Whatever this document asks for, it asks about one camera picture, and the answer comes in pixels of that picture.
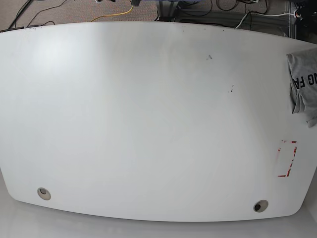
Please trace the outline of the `aluminium frame stand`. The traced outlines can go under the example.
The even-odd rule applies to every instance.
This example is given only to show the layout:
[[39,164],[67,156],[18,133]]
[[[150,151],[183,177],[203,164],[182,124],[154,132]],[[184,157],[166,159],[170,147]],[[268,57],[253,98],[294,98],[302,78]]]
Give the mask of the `aluminium frame stand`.
[[157,16],[154,21],[175,21],[180,14],[188,15],[187,7],[197,3],[197,0],[157,0]]

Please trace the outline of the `right table grommet hole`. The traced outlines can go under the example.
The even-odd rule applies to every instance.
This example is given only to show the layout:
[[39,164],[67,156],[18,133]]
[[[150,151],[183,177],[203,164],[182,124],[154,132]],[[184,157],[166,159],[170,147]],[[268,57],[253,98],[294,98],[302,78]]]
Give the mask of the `right table grommet hole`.
[[254,206],[253,210],[257,213],[261,213],[265,211],[268,207],[268,201],[267,200],[260,200],[258,201]]

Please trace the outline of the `left table grommet hole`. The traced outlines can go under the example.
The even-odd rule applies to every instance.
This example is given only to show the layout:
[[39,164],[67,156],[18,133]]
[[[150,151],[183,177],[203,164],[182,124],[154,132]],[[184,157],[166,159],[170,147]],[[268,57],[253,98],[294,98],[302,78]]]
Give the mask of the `left table grommet hole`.
[[37,189],[37,194],[39,195],[39,197],[41,199],[43,199],[45,201],[48,201],[48,200],[51,199],[50,192],[47,189],[45,189],[45,188],[42,188],[42,187],[38,188]]

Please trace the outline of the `table grommet hole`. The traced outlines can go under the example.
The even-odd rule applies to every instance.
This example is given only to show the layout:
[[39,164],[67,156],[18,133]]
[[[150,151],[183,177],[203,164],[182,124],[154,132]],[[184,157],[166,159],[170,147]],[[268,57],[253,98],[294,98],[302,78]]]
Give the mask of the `table grommet hole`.
[[260,200],[258,201],[254,206],[253,210],[257,213],[261,213],[265,211],[268,207],[268,201],[267,200]]
[[39,195],[39,197],[41,199],[43,199],[45,201],[48,201],[48,200],[51,199],[50,192],[47,189],[45,189],[45,188],[42,188],[42,187],[38,188],[37,189],[37,194]]

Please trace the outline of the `red tape rectangle marking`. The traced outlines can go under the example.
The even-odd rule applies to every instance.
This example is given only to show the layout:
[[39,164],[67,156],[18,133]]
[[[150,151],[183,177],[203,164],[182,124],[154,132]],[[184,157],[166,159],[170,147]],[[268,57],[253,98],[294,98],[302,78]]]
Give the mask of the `red tape rectangle marking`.
[[276,161],[274,165],[274,175],[278,178],[289,177],[298,147],[297,141],[281,140]]

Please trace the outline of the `grey t-shirt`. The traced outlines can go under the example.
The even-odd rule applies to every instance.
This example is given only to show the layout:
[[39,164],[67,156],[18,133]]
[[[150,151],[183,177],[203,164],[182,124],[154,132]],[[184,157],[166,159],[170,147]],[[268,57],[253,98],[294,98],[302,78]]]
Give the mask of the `grey t-shirt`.
[[292,114],[301,113],[309,128],[317,124],[317,50],[287,54]]

